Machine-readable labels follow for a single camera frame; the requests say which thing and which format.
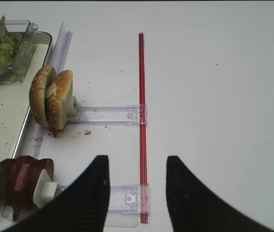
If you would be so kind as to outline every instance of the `lettuce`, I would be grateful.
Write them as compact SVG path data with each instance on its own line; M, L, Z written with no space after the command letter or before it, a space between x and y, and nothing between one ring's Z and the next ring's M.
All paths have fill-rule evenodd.
M6 19L3 16L0 20L0 67L2 67L0 68L0 80L10 79L12 82L19 80L19 78L16 78L18 74L6 67L12 63L18 44L17 38L9 34L6 27Z

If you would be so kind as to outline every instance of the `white tray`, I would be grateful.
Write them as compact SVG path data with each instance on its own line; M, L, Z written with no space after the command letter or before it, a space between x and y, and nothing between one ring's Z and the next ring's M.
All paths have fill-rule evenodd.
M19 151L29 116L29 88L36 72L43 66L52 37L39 32L37 46L22 83L0 85L0 161L14 158Z

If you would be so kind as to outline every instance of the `sesame seed bun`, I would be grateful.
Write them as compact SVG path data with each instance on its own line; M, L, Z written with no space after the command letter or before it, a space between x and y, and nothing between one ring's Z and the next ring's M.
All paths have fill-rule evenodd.
M48 124L62 130L67 122L65 104L68 103L73 93L73 72L61 72L46 91L46 115Z
M29 100L32 114L34 120L43 127L49 126L45 107L46 90L55 78L54 67L47 65L37 72L30 86Z

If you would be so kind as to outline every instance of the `red straw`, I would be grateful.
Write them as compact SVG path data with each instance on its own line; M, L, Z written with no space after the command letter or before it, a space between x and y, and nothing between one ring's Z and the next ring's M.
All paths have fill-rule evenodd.
M145 58L144 58L144 36L143 33L139 34L139 104L141 110L146 105L145 100ZM140 121L145 121L145 115L140 114ZM147 172L147 127L145 123L140 124L140 183L142 185L148 184L148 172ZM144 209L144 205L147 199L142 199L141 210ZM141 223L149 223L149 214L141 213Z

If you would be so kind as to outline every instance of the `white plastic holder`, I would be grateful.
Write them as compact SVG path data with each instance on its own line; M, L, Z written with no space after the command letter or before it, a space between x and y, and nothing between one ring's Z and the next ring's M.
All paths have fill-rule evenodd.
M39 179L32 197L34 204L38 208L44 207L62 192L58 183L52 182L50 176L43 169L39 175Z

